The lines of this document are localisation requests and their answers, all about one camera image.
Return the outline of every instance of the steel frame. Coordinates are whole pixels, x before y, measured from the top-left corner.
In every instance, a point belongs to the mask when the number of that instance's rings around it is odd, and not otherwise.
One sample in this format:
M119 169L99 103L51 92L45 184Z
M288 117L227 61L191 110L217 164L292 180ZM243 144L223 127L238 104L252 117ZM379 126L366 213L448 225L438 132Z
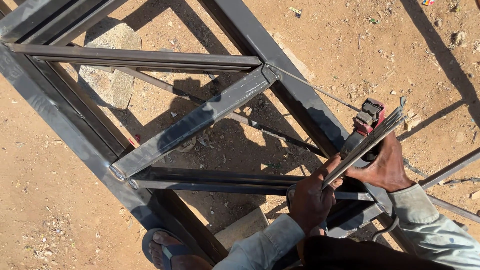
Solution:
M0 40L4 42L0 45L0 72L144 228L162 227L173 232L193 253L214 265L227 255L226 249L171 188L282 195L300 177L165 169L151 164L224 117L322 157L339 152L348 132L312 88L264 65L269 62L303 78L241 0L200 0L200 3L244 56L66 46L124 2L126 0L27 0L9 12L0 1L3 18ZM112 66L191 100L199 107L135 149L58 61ZM204 101L129 67L248 74L218 96ZM269 87L315 146L233 113ZM479 156L476 152L455 163L453 169L440 171L427 180L427 185L435 184ZM358 161L355 165L366 163ZM353 198L352 192L374 202L348 200ZM340 200L327 218L330 236L345 237L374 218L382 224L391 222L392 204L383 189L346 179L336 195ZM402 249L412 251L400 229L390 234ZM298 256L292 250L274 269L282 269L296 260Z

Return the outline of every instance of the flip-flop sandal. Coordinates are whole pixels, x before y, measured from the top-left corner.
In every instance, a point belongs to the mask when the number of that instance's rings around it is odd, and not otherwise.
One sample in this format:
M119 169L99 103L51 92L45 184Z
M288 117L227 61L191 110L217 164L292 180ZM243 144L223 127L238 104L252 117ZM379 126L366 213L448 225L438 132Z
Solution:
M143 239L142 239L142 251L144 252L145 254L145 257L147 257L147 259L153 263L153 259L152 259L152 254L150 254L148 252L148 249L150 248L148 246L148 244L153 241L153 235L156 233L156 232L166 232L168 233L171 237L177 239L180 241L181 244L176 244L176 245L162 245L162 257L163 257L163 265L165 267L165 270L172 270L172 262L171 262L171 259L173 256L178 256L178 255L191 255L192 252L190 251L190 249L183 244L183 242L178 238L176 237L173 233L169 232L169 231L166 231L164 229L160 229L160 228L154 228L154 229L150 229L148 230Z
M291 185L288 189L287 189L287 208L288 208L288 211L290 212L290 199L288 197L289 193L290 192L295 192L295 190L297 189L297 185L296 184L293 184ZM320 228L322 228L325 232L325 235L328 236L328 228L327 228L327 221L323 221L322 223L320 223L320 225L318 225Z

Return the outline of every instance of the sleeve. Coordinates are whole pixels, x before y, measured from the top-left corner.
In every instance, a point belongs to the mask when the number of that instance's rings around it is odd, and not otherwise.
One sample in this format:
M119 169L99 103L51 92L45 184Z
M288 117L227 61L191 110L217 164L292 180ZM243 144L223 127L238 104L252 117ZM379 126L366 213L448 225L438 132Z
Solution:
M263 231L236 241L229 255L214 270L265 270L294 247L305 233L287 214L280 215Z
M399 226L420 258L456 270L480 270L480 244L453 221L438 213L418 184L389 193Z

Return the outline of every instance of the right hand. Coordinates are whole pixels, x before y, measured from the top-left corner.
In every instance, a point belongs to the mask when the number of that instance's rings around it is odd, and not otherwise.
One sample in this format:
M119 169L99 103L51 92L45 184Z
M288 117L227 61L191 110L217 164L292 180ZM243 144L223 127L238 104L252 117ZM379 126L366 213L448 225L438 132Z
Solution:
M413 186L415 182L405 174L402 145L396 139L395 132L392 131L379 143L379 149L380 153L374 161L363 168L351 166L345 175L388 192Z

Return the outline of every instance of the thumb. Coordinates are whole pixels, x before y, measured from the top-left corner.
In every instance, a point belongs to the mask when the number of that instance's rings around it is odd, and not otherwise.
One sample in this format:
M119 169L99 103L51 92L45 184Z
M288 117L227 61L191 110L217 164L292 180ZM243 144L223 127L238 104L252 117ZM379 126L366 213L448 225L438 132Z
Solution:
M368 173L367 173L368 168L359 168L355 166L350 166L345 172L344 175L348 177L352 177L355 179L358 179L362 182L367 182L368 181Z

